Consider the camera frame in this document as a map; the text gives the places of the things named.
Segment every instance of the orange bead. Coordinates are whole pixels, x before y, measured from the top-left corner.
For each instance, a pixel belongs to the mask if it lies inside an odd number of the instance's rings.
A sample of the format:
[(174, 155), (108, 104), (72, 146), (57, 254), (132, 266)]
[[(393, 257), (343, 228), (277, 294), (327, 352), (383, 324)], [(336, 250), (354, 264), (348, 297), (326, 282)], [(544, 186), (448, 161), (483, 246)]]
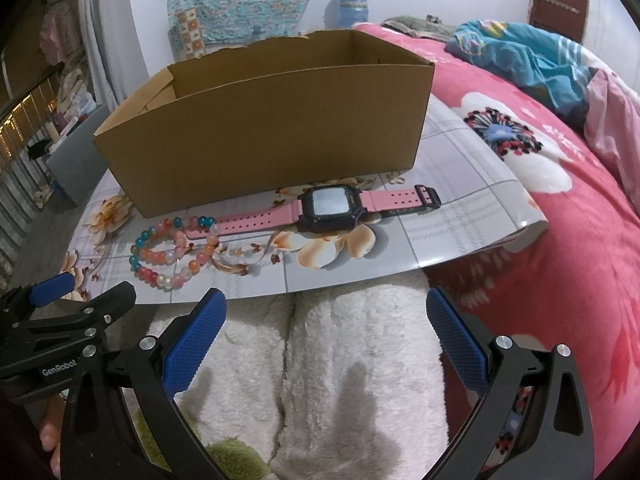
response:
[(189, 270), (194, 274), (197, 274), (200, 271), (200, 264), (197, 260), (191, 260), (189, 262)]

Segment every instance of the beaded bracelet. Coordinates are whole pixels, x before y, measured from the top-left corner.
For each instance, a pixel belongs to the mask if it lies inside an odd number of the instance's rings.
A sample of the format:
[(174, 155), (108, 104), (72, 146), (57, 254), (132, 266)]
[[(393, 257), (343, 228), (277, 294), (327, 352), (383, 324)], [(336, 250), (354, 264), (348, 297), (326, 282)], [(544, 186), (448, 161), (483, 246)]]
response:
[[(131, 256), (129, 257), (131, 270), (135, 276), (150, 285), (157, 285), (158, 288), (171, 290), (172, 288), (180, 288), (185, 282), (188, 282), (194, 274), (200, 272), (200, 267), (207, 263), (218, 246), (220, 229), (216, 225), (215, 219), (211, 216), (201, 216), (199, 218), (192, 216), (189, 218), (189, 227), (192, 229), (196, 227), (208, 229), (207, 243), (202, 247), (202, 250), (196, 254), (193, 260), (173, 276), (159, 274), (153, 269), (144, 267), (140, 263), (140, 260), (154, 265), (173, 265), (176, 260), (182, 258), (187, 252), (193, 251), (193, 249), (187, 250), (187, 237), (184, 235), (184, 232), (182, 232), (184, 228), (182, 219), (180, 217), (176, 217), (173, 220), (165, 218), (164, 222), (160, 222), (142, 231), (140, 237), (136, 239), (135, 245), (131, 246)], [(145, 247), (148, 242), (157, 243), (161, 242), (164, 238), (172, 238), (174, 240), (175, 246), (172, 250), (152, 251)]]

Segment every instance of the white bead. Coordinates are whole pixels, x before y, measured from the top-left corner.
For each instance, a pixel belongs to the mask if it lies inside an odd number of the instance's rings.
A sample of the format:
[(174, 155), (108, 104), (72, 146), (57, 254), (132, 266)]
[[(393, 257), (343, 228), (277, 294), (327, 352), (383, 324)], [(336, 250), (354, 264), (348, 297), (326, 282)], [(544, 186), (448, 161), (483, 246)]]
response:
[(185, 282), (188, 282), (191, 279), (191, 277), (193, 276), (193, 272), (191, 272), (191, 269), (189, 267), (181, 268), (180, 269), (180, 274), (184, 278)]

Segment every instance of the teal blanket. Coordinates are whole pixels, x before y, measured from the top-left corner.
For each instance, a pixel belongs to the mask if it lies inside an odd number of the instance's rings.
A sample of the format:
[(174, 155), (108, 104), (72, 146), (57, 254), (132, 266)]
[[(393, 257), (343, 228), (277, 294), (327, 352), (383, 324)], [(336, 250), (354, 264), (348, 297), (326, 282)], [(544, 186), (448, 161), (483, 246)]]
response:
[(512, 82), (565, 123), (584, 124), (593, 70), (579, 43), (523, 23), (474, 20), (458, 27), (445, 51)]

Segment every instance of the watch screen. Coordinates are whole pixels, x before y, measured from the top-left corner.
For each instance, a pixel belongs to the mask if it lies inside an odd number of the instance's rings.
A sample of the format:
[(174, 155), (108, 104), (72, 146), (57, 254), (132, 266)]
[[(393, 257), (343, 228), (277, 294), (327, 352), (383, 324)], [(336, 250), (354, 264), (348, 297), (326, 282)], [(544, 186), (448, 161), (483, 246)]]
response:
[(314, 190), (312, 198), (316, 216), (339, 215), (351, 211), (347, 192), (343, 188), (319, 188)]

